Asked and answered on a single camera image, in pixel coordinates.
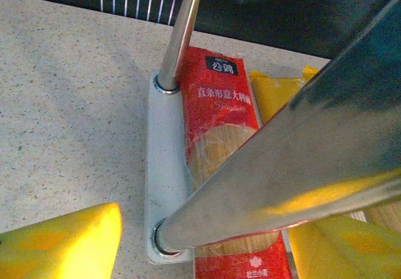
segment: speckled countertop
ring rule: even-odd
[[[192,278],[147,262],[143,240],[148,76],[171,27],[40,0],[0,0],[0,232],[106,201],[123,236],[112,278]],[[247,70],[299,76],[327,60],[194,33]]]

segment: metal pole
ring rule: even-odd
[[[177,77],[194,30],[199,0],[183,0],[156,84],[166,93],[178,90]]]
[[[400,196],[400,20],[391,0],[161,224],[158,245],[174,252]]]

